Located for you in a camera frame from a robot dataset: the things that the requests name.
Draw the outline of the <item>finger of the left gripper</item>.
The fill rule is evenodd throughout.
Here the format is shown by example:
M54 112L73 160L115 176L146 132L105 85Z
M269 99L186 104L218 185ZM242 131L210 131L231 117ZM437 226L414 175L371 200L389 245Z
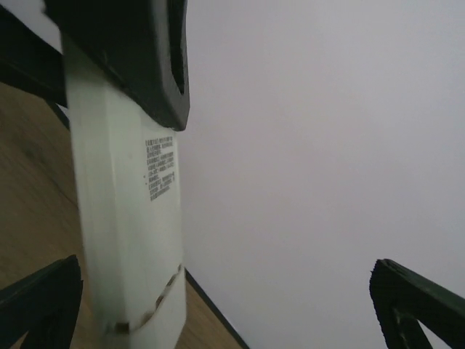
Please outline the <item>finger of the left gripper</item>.
M186 129L186 1L46 1L46 14L151 119Z

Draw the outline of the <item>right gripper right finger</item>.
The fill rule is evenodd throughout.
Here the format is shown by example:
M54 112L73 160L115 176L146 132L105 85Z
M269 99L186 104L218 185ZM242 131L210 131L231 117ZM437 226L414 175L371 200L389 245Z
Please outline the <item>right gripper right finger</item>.
M422 324L464 347L464 298L389 259L376 261L369 291L388 348L431 348Z

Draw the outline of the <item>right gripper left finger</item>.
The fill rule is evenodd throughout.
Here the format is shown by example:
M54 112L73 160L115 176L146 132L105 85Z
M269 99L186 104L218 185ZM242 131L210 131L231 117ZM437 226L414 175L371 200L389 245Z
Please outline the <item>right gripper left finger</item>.
M69 348L83 292L78 258L71 255L1 290L1 347Z

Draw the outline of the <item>white remote control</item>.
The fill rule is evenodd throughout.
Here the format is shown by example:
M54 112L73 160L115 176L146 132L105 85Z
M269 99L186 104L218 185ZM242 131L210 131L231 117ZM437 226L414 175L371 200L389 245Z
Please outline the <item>white remote control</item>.
M177 135L68 37L62 53L96 331L104 348L174 348L187 318Z

